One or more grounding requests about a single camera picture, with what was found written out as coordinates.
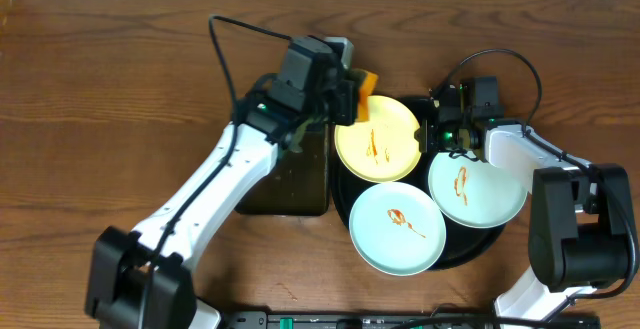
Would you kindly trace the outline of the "orange green sponge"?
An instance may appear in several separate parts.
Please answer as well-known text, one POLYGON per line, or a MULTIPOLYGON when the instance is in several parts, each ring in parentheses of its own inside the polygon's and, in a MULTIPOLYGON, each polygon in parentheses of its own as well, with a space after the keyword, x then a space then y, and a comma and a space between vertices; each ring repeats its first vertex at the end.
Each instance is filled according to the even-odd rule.
POLYGON ((378 83, 379 76, 364 69, 352 69, 349 71, 350 79, 354 82, 357 92, 357 116, 356 122, 369 120, 368 98, 373 94, 378 83))

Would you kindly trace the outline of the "yellow plate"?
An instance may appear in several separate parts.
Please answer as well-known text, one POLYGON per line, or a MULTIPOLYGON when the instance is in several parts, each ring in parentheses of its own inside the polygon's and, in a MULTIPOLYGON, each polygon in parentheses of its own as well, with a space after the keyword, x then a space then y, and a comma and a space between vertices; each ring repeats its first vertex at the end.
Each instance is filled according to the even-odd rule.
POLYGON ((400 180, 417 166, 421 157, 414 138, 419 122, 405 104, 391 97, 370 96, 368 109, 366 121, 335 126, 337 155, 360 179, 373 183, 400 180))

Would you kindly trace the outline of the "light blue plate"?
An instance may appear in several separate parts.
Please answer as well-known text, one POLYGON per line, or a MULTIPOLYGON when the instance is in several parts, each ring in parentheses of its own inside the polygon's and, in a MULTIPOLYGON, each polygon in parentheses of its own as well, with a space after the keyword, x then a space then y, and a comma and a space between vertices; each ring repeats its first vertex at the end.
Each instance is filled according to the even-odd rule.
POLYGON ((438 205, 422 190, 402 182, 364 190, 351 208, 348 229, 363 260, 393 276, 430 269, 444 252, 447 237, 438 205))
POLYGON ((520 212, 527 197, 525 188, 506 171, 446 153, 432 159, 427 185, 446 217, 477 229, 507 223, 520 212))

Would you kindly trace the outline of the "light blue plate front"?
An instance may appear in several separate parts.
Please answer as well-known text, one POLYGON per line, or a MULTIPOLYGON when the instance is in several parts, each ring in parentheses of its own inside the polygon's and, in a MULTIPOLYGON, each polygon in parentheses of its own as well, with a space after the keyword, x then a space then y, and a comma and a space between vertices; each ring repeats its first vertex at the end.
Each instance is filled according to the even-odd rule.
POLYGON ((351 208, 348 229, 363 260, 393 276, 430 269, 444 252, 447 237, 438 205, 422 190, 402 182, 364 190, 351 208))

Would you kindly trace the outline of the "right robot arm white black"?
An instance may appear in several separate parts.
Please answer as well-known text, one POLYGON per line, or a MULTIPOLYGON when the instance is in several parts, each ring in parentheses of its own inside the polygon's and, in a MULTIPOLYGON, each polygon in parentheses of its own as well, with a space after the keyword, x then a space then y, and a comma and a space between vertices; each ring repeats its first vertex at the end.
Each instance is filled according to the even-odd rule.
POLYGON ((593 164, 513 119, 424 122, 423 152, 482 161, 512 175, 531 196, 530 266, 494 302, 490 328, 543 328, 579 300, 622 294, 639 269, 627 172, 593 164))

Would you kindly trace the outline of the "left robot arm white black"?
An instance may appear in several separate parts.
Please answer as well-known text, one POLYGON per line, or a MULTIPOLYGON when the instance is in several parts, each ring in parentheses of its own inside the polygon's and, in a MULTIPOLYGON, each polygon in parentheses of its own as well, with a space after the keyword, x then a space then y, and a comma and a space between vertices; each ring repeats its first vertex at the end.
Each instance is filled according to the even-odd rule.
POLYGON ((350 125, 368 115, 377 78, 291 84, 270 73, 235 101, 232 120, 182 187, 132 231, 110 226, 94 244, 85 313, 103 328, 218 328, 192 275, 243 197, 298 144, 308 125, 350 125))

